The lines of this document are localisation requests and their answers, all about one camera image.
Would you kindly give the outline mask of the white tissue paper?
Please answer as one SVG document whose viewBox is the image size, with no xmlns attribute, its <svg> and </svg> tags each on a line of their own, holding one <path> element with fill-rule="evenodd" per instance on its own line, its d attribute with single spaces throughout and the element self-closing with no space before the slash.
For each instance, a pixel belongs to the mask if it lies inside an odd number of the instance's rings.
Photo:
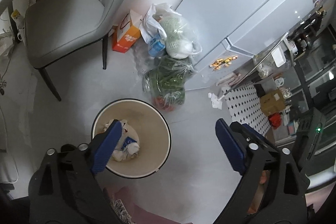
<svg viewBox="0 0 336 224">
<path fill-rule="evenodd" d="M 123 119 L 120 122 L 122 125 L 122 134 L 121 137 L 119 137 L 116 148 L 112 153 L 113 160 L 117 162 L 128 161 L 137 157 L 140 150 L 138 133 L 131 127 L 131 125 L 128 124 L 127 120 Z M 127 136 L 136 140 L 137 143 L 129 144 L 126 149 L 122 150 L 121 147 Z"/>
</svg>

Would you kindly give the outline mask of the blue Vinda tissue pack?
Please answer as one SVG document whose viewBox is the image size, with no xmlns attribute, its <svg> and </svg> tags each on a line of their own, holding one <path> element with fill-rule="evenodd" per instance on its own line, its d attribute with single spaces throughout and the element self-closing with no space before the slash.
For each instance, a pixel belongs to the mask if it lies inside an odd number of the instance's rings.
<svg viewBox="0 0 336 224">
<path fill-rule="evenodd" d="M 131 137 L 127 136 L 123 142 L 123 145 L 121 147 L 122 150 L 126 149 L 129 144 L 137 143 L 136 140 L 132 139 Z"/>
</svg>

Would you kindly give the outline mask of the cream round trash bin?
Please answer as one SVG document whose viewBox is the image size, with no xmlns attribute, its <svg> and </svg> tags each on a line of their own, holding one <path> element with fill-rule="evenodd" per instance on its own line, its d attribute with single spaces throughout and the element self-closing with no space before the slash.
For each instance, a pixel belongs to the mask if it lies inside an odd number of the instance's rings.
<svg viewBox="0 0 336 224">
<path fill-rule="evenodd" d="M 122 133 L 106 164 L 111 173 L 139 179 L 158 172 L 171 151 L 171 132 L 163 115 L 150 104 L 137 99 L 120 99 L 104 106 L 92 124 L 91 137 L 103 133 L 119 121 Z"/>
</svg>

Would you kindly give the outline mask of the plastic bag of green vegetables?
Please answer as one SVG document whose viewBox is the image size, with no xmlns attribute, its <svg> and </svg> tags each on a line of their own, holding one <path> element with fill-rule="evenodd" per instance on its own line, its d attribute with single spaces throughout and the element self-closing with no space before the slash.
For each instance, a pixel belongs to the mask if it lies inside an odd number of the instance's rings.
<svg viewBox="0 0 336 224">
<path fill-rule="evenodd" d="M 195 73 L 192 58 L 174 59 L 166 55 L 144 75 L 143 91 L 156 108 L 173 111 L 185 103 L 185 83 Z"/>
</svg>

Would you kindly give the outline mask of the orange figurine fridge magnets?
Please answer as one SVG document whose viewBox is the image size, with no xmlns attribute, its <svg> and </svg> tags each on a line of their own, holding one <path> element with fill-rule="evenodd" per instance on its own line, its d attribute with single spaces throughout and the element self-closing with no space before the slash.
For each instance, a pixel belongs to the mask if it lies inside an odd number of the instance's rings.
<svg viewBox="0 0 336 224">
<path fill-rule="evenodd" d="M 218 71 L 222 68 L 229 67 L 232 64 L 232 62 L 235 61 L 237 58 L 238 58 L 238 56 L 231 56 L 231 57 L 227 57 L 227 58 L 217 59 L 212 64 L 210 64 L 209 67 L 213 71 Z"/>
</svg>

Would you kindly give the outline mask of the blue label water bottle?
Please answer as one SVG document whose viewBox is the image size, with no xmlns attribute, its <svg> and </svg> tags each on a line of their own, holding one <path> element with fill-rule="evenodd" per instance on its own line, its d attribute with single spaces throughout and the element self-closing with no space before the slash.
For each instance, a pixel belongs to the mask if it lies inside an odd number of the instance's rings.
<svg viewBox="0 0 336 224">
<path fill-rule="evenodd" d="M 160 37 L 159 34 L 156 34 L 151 41 L 149 42 L 148 53 L 152 57 L 159 56 L 163 50 L 166 48 L 165 41 Z"/>
</svg>

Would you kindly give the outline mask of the orange paper carton bag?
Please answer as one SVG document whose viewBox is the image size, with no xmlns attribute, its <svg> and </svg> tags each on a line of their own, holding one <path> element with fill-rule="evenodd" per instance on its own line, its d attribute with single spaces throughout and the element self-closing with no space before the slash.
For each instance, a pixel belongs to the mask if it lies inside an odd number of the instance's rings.
<svg viewBox="0 0 336 224">
<path fill-rule="evenodd" d="M 126 53 L 131 46 L 140 38 L 139 26 L 142 23 L 142 15 L 133 10 L 124 16 L 112 36 L 112 50 Z"/>
</svg>

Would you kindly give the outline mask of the grey upholstered dining chair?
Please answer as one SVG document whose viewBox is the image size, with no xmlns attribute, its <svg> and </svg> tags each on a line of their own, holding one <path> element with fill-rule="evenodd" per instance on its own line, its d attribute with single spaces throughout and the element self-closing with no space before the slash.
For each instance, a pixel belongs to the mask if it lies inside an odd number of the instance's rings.
<svg viewBox="0 0 336 224">
<path fill-rule="evenodd" d="M 26 53 L 57 100 L 61 97 L 46 67 L 71 53 L 102 42 L 107 66 L 108 34 L 123 0 L 41 0 L 25 16 Z"/>
</svg>

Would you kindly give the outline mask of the white bag with foam nets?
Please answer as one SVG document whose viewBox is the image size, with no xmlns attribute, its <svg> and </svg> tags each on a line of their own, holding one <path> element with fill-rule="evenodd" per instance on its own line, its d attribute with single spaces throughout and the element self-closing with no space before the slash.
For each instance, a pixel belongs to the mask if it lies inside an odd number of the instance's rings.
<svg viewBox="0 0 336 224">
<path fill-rule="evenodd" d="M 160 55 L 167 53 L 174 59 L 185 59 L 202 52 L 202 46 L 192 26 L 167 3 L 151 5 L 139 29 L 148 50 L 149 42 L 156 34 L 165 41 L 166 48 Z"/>
</svg>

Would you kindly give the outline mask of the light blue refrigerator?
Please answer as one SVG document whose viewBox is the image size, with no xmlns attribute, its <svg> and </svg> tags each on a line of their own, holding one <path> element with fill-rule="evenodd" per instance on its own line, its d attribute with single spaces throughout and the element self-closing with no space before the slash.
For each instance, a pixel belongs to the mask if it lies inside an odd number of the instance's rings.
<svg viewBox="0 0 336 224">
<path fill-rule="evenodd" d="M 202 52 L 187 90 L 207 88 L 278 41 L 321 4 L 322 0 L 183 0 L 177 11 L 195 28 Z M 238 56 L 227 68 L 213 71 L 217 59 Z"/>
</svg>

